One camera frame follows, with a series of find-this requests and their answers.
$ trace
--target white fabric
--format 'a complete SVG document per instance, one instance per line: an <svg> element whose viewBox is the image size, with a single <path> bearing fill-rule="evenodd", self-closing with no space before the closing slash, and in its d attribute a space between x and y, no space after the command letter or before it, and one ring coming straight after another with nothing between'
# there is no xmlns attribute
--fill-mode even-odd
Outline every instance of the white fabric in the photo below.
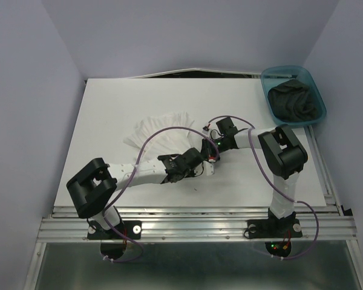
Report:
<svg viewBox="0 0 363 290"><path fill-rule="evenodd" d="M169 113L159 117L146 117L134 126L134 133L123 142L141 149L144 142L157 131L166 127L188 127L193 119L187 112ZM192 147L187 130L167 130L155 136L145 147L142 160L157 158L159 155L183 154Z"/></svg>

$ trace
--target metal frame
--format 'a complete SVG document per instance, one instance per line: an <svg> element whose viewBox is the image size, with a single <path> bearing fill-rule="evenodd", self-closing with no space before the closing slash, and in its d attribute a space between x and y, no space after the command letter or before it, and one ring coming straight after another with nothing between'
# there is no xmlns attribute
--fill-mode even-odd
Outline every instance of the metal frame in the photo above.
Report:
<svg viewBox="0 0 363 290"><path fill-rule="evenodd" d="M320 170L322 183L325 185L325 207L316 207L320 221L318 240L346 240L348 251L354 264L355 272L363 289L363 263L356 237L353 217L344 216L341 204L333 188L333 183L325 162L318 150L315 134L311 126L306 128L316 168ZM267 207L224 207L224 208L131 208L119 207L125 220L142 221L143 243L169 242L262 242L271 239L247 240L243 237L246 220L263 219L267 216ZM303 238L313 240L316 223L312 213L306 207L296 207L302 226ZM98 242L87 239L88 224L79 219L74 207L55 207L49 218L43 219L37 244L27 275L24 289L34 289L42 264L46 243Z"/></svg>

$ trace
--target glass panel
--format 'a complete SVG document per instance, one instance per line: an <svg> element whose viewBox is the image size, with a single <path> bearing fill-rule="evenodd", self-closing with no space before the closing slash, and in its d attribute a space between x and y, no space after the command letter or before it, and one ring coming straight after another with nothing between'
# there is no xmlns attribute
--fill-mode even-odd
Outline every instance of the glass panel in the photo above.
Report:
<svg viewBox="0 0 363 290"><path fill-rule="evenodd" d="M308 246L294 243L292 254ZM360 289L344 241L318 242L291 261L256 249L264 244L160 243L145 245L137 262L112 264L102 260L99 244L51 243L36 289Z"/></svg>

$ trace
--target black mounting bracket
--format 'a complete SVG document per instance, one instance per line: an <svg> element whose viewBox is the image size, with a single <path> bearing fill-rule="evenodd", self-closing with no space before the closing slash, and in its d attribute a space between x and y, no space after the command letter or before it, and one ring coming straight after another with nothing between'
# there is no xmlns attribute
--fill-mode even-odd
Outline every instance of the black mounting bracket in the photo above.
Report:
<svg viewBox="0 0 363 290"><path fill-rule="evenodd" d="M100 213L116 191L117 179L111 177L108 167L102 158L95 158L67 182L80 219Z"/></svg>
<svg viewBox="0 0 363 290"><path fill-rule="evenodd" d="M134 227L139 227L140 231L135 232ZM141 221L123 221L116 225L117 231L124 233L134 240L141 239L142 222ZM113 230L105 231L96 221L89 221L88 240L122 240L122 238Z"/></svg>
<svg viewBox="0 0 363 290"><path fill-rule="evenodd" d="M270 210L267 219L249 219L244 236L248 239L282 239L289 231L291 237L302 237L300 221L296 213L278 219Z"/></svg>
<svg viewBox="0 0 363 290"><path fill-rule="evenodd" d="M308 154L288 125L259 134L258 139L274 175L288 179L290 175L303 170Z"/></svg>
<svg viewBox="0 0 363 290"><path fill-rule="evenodd" d="M230 117L226 117L216 122L218 130L221 134L220 138L212 140L218 148L219 153L225 152L230 149L238 149L237 142L234 136L239 133L236 126L234 126L233 121ZM211 158L216 158L217 153L212 146L212 144L206 140L202 139L201 144L201 154L204 156L205 160Z"/></svg>

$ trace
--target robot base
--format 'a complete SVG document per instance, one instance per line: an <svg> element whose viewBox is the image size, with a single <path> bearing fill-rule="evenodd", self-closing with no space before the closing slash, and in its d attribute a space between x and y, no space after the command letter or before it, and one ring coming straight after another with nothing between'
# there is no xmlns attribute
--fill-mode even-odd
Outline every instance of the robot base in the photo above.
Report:
<svg viewBox="0 0 363 290"><path fill-rule="evenodd" d="M113 230L105 231L96 221L89 221L88 240L122 240ZM141 221L123 221L116 226L120 233L126 230L126 236L134 240L141 239Z"/></svg>
<svg viewBox="0 0 363 290"><path fill-rule="evenodd" d="M293 212L290 216L278 219L269 210L267 219L249 219L247 221L244 236L247 239L282 239L288 231L291 238L303 236L296 213Z"/></svg>

